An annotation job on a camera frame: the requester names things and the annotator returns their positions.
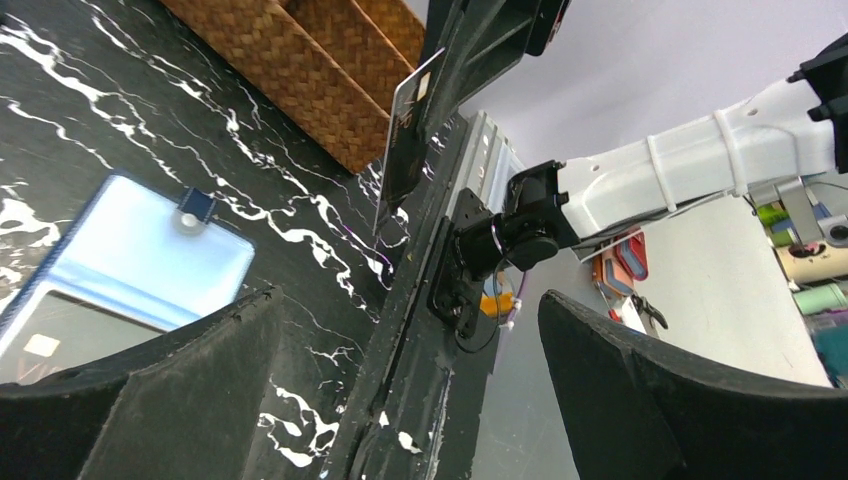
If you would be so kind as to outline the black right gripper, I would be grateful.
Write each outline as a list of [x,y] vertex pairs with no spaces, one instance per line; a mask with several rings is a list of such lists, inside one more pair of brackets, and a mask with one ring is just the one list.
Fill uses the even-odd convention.
[[569,0],[430,0],[419,56],[433,55],[417,134],[427,140],[474,94],[553,41]]

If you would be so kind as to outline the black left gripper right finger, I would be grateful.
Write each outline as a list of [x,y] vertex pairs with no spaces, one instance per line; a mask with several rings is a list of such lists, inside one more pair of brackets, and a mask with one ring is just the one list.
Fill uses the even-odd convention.
[[538,328],[583,479],[843,479],[847,393],[731,367],[550,290]]

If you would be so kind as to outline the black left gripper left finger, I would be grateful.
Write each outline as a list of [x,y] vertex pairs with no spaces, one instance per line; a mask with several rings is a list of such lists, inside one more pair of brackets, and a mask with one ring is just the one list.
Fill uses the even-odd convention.
[[238,479],[249,457],[283,293],[33,384],[1,388],[5,479]]

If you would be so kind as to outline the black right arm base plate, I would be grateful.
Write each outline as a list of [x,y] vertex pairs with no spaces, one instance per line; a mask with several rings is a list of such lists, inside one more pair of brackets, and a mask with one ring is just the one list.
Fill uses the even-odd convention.
[[438,225],[432,271],[427,274],[427,305],[468,353],[479,350],[468,342],[476,334],[484,281],[505,258],[502,226],[502,215],[491,212],[470,188],[456,192]]

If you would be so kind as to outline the right arm base motor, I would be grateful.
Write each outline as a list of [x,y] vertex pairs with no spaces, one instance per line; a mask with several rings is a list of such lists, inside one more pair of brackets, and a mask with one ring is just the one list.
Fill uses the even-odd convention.
[[581,238],[562,207],[569,193],[559,188],[564,162],[549,160],[512,176],[503,210],[456,233],[455,251],[463,269],[475,280],[493,274],[503,262],[522,272]]

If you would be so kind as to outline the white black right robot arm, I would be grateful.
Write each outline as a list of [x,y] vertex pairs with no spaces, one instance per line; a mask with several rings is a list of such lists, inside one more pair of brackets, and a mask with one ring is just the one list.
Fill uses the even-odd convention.
[[759,195],[847,170],[847,8],[790,1],[543,2],[527,42],[495,60],[466,41],[461,110],[496,116],[524,170],[504,205],[456,229],[500,257],[605,242],[719,195]]

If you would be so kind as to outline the dark blue card holder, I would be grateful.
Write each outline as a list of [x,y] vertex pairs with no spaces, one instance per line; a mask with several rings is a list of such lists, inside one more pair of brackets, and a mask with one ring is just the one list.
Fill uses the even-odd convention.
[[129,176],[110,175],[5,308],[1,337],[49,291],[162,334],[228,305],[255,245],[216,223],[216,207],[195,188],[172,200]]

